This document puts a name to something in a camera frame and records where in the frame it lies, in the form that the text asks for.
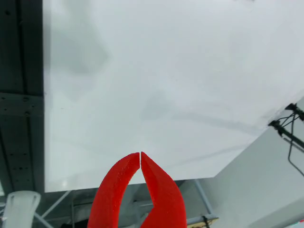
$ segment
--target white plastic part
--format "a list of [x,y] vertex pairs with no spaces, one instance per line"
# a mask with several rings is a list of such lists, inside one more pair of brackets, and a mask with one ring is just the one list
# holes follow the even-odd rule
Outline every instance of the white plastic part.
[[3,228],[31,228],[40,194],[16,191],[8,195],[3,215]]

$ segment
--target black metal rail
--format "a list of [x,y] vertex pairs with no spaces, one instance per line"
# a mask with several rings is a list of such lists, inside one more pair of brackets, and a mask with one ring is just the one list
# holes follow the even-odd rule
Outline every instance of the black metal rail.
[[44,192],[42,0],[0,1],[0,181]]

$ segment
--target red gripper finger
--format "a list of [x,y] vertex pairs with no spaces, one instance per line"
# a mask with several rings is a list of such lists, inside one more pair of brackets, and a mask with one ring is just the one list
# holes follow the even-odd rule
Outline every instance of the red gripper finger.
[[186,209],[179,188],[144,152],[142,172],[154,207],[141,228],[186,228]]
[[119,160],[107,173],[96,193],[88,228],[117,228],[119,208],[125,189],[140,168],[139,153]]

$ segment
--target white wall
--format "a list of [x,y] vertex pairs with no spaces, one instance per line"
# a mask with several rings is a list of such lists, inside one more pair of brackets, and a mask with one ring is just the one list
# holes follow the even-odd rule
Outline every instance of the white wall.
[[[304,100],[298,104],[304,109]],[[300,121],[295,134],[304,139]],[[288,149],[268,129],[215,178],[201,180],[220,217],[213,228],[279,228],[304,218],[304,177],[288,163]],[[294,149],[292,160],[304,170],[304,153]],[[188,217],[196,215],[200,201],[195,189],[183,186],[182,191],[187,192]]]

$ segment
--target white panel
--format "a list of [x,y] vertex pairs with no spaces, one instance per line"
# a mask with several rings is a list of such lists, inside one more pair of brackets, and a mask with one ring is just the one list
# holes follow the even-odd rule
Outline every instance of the white panel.
[[4,196],[4,191],[1,185],[1,181],[0,181],[0,196]]
[[215,176],[304,94],[303,7],[45,0],[46,191],[140,151],[175,180]]

